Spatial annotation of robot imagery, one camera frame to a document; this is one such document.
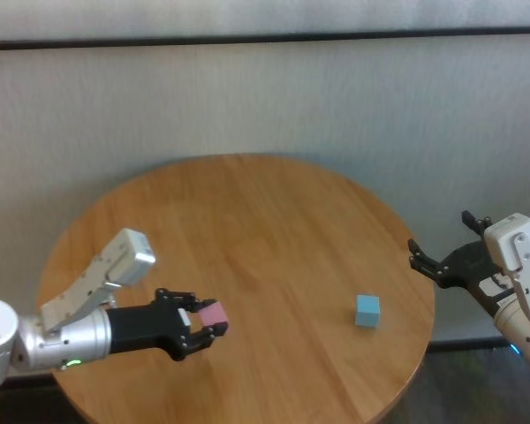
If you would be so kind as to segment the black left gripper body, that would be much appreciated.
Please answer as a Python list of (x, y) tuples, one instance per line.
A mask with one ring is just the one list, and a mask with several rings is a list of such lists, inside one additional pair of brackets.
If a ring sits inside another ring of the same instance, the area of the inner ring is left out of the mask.
[(184, 360), (182, 337), (190, 334), (172, 291), (157, 289), (146, 305), (107, 310), (110, 322), (110, 354), (151, 348), (165, 351), (173, 360)]

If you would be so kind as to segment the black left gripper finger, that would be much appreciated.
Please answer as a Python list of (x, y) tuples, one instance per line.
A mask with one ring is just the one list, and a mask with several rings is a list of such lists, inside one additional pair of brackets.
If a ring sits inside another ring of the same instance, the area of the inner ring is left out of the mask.
[(228, 328), (228, 323), (215, 323), (182, 337), (184, 354), (193, 354), (208, 349), (216, 338), (225, 335)]
[(216, 299), (198, 299), (193, 292), (173, 291), (171, 297), (179, 308), (186, 312), (200, 312), (203, 308), (216, 303)]

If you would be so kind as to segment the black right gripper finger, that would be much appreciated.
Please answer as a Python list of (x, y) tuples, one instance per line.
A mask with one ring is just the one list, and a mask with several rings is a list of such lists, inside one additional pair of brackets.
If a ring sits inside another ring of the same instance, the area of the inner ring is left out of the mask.
[(434, 281), (440, 288), (445, 288), (442, 263), (427, 256), (413, 238), (408, 240), (407, 247), (411, 269)]
[(483, 235), (485, 230), (491, 225), (491, 218), (485, 216), (482, 219), (476, 218), (469, 210), (461, 213), (462, 223), (477, 235)]

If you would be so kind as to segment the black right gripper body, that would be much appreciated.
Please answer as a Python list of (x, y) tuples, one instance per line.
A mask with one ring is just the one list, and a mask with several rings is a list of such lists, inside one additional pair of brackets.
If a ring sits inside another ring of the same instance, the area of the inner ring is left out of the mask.
[(437, 285), (466, 290), (494, 318), (501, 301), (514, 294), (512, 282), (490, 258), (482, 241), (455, 249), (438, 266)]

